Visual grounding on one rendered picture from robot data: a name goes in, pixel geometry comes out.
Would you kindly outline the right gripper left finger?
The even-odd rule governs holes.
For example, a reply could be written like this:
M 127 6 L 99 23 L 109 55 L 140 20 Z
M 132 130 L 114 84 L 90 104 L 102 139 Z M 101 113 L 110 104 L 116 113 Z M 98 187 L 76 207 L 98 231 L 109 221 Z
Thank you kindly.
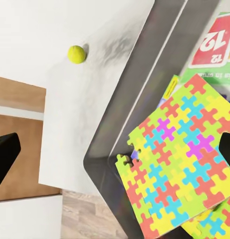
M 16 132 L 0 136 L 0 185 L 21 152 Z

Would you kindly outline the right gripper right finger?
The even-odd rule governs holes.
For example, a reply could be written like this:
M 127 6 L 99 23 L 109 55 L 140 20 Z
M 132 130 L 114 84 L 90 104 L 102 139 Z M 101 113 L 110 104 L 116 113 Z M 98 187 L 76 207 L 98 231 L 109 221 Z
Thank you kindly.
M 223 133 L 219 144 L 219 151 L 230 166 L 230 133 Z

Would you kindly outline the jigsaw puzzle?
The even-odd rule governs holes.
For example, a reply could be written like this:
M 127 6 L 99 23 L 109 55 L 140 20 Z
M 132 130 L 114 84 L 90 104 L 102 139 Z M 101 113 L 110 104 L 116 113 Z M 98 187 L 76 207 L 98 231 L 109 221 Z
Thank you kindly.
M 230 166 L 219 151 L 224 132 L 230 104 L 195 74 L 129 134 L 140 159 L 133 166 L 118 154 L 116 166 L 145 239 L 230 198 Z
M 230 239 L 230 198 L 218 204 L 204 221 L 191 219 L 182 228 L 193 239 Z

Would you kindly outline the board game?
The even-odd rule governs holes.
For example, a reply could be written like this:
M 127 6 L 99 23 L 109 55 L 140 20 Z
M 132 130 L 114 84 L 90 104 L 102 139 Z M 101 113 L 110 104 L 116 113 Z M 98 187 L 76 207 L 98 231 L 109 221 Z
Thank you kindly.
M 230 12 L 219 13 L 171 95 L 195 74 L 230 104 Z M 204 221 L 213 209 L 194 218 Z
M 169 96 L 172 94 L 173 90 L 175 89 L 178 81 L 181 79 L 180 76 L 176 76 L 174 75 L 171 82 L 169 83 L 164 95 L 162 96 L 157 108 L 159 108 L 163 103 L 165 103 L 167 101 L 167 99 L 169 98 Z M 140 159 L 138 156 L 138 152 L 134 151 L 131 155 L 132 159 Z

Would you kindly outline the tennis ball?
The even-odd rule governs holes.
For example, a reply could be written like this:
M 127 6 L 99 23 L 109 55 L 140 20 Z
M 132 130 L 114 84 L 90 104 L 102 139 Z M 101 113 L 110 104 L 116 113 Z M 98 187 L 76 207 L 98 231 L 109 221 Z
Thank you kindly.
M 74 63 L 82 63 L 85 59 L 85 50 L 79 45 L 73 45 L 67 52 L 68 59 Z

